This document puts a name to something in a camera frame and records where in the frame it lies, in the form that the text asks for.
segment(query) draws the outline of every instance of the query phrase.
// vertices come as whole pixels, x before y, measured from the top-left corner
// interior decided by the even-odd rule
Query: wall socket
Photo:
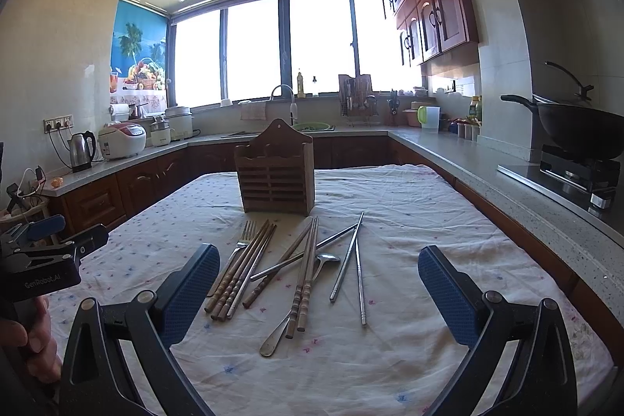
[[[45,119],[43,121],[43,132],[47,134],[50,131],[56,131],[57,125],[60,125],[60,129],[69,129],[70,127],[74,127],[74,116],[63,115],[63,117]]]

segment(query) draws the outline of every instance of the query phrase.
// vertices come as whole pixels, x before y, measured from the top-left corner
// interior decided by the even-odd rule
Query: bottle
[[[473,119],[477,117],[477,103],[479,102],[479,96],[473,96],[470,102],[470,108],[468,109],[468,118]]]
[[[477,101],[477,120],[483,122],[483,96],[479,96]]]
[[[301,71],[297,73],[297,97],[299,99],[304,99],[306,93],[303,91],[303,75]]]
[[[318,97],[318,82],[316,81],[316,76],[312,77],[312,86],[310,87],[310,92],[312,93],[312,97]]]

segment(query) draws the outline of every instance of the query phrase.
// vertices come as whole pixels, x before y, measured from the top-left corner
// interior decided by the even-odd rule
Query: black wok
[[[624,117],[570,104],[533,103],[513,94],[503,101],[526,106],[542,121],[552,141],[577,156],[614,159],[624,151]]]

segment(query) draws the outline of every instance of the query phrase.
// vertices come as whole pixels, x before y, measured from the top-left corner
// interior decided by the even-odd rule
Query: knife rack
[[[373,117],[372,107],[366,100],[366,96],[373,94],[370,74],[360,74],[355,78],[348,74],[339,74],[338,85],[342,117]]]
[[[314,206],[312,137],[276,119],[249,145],[234,149],[245,212],[307,216]]]

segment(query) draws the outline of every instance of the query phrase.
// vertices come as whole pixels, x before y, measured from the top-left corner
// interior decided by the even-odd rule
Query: rice cooker
[[[97,143],[104,159],[129,158],[145,148],[146,134],[138,124],[122,122],[100,129]]]
[[[165,110],[165,119],[171,127],[171,141],[193,136],[193,116],[188,106],[171,106]]]

